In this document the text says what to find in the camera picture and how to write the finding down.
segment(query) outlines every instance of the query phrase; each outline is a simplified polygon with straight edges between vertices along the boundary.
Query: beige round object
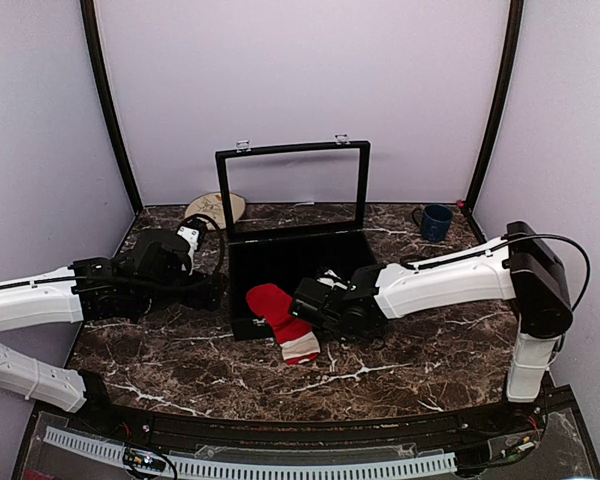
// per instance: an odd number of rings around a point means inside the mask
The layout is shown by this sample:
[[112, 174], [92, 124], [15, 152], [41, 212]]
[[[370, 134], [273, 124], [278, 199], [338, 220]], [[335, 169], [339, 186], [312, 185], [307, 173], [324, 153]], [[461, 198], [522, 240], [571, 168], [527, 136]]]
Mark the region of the beige round object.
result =
[[[244, 198], [236, 195], [235, 193], [231, 194], [231, 212], [233, 213], [234, 223], [240, 220], [242, 215], [244, 215], [244, 210], [246, 207], [247, 203], [244, 201]], [[195, 213], [203, 213], [213, 218], [222, 230], [227, 228], [227, 225], [224, 221], [222, 196], [219, 193], [208, 193], [202, 197], [196, 198], [187, 207], [187, 210], [184, 212], [184, 217], [190, 217]], [[213, 225], [209, 225], [209, 230], [214, 230]]]

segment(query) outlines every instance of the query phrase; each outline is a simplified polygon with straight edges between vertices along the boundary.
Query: black box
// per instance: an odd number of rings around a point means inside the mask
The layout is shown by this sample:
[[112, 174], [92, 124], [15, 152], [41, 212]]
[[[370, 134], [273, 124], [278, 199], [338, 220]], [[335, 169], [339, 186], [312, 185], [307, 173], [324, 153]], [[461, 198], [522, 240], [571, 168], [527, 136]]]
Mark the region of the black box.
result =
[[[338, 149], [359, 151], [353, 220], [270, 230], [238, 231], [236, 229], [231, 210], [228, 159]], [[229, 295], [231, 328], [235, 340], [273, 336], [271, 328], [262, 319], [255, 318], [247, 305], [246, 294], [251, 288], [264, 283], [273, 283], [289, 295], [293, 295], [304, 277], [315, 277], [322, 267], [331, 268], [348, 279], [356, 269], [376, 263], [362, 231], [370, 150], [371, 144], [367, 141], [346, 141], [216, 152], [218, 179], [229, 239]]]

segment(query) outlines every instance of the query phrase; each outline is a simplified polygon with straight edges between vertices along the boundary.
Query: brown marble surface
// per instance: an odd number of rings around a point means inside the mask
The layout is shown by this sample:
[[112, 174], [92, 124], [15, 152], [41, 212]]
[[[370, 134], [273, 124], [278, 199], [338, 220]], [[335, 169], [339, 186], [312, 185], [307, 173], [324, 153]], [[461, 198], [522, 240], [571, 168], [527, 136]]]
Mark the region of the brown marble surface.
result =
[[[330, 220], [350, 207], [295, 208]], [[413, 208], [368, 205], [365, 231], [379, 262], [477, 244], [457, 210], [447, 239], [428, 243], [408, 220]], [[288, 210], [250, 205], [244, 220], [289, 226]], [[174, 229], [183, 213], [184, 206], [147, 208], [123, 249], [145, 228]], [[198, 254], [202, 270], [212, 268], [217, 247], [210, 234]], [[227, 312], [225, 295], [216, 312], [174, 305], [137, 324], [93, 322], [84, 326], [70, 367], [101, 373], [115, 403], [153, 411], [266, 421], [388, 418], [497, 401], [516, 334], [504, 302], [454, 305], [392, 321], [380, 349], [319, 335], [318, 359], [290, 367], [272, 339], [234, 342]]]

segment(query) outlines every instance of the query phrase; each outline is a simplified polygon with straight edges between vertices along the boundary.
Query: dark blue cup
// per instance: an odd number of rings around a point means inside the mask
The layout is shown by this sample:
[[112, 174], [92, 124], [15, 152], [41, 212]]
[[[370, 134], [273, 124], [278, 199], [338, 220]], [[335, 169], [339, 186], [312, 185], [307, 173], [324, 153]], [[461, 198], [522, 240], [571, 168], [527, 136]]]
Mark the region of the dark blue cup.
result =
[[[420, 221], [417, 219], [418, 213], [422, 214]], [[453, 212], [444, 205], [427, 205], [424, 209], [415, 208], [411, 212], [411, 218], [413, 223], [420, 228], [420, 233], [425, 240], [438, 243], [447, 236]]]

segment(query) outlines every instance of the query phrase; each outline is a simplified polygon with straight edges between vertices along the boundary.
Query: red and white sock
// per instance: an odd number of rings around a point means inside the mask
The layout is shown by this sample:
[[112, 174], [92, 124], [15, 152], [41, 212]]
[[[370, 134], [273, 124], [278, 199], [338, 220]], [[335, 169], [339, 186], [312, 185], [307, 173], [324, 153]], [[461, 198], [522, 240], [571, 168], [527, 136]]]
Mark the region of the red and white sock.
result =
[[247, 292], [247, 303], [273, 329], [288, 365], [310, 362], [318, 356], [320, 344], [311, 325], [289, 314], [291, 297], [276, 285], [267, 283], [252, 288]]

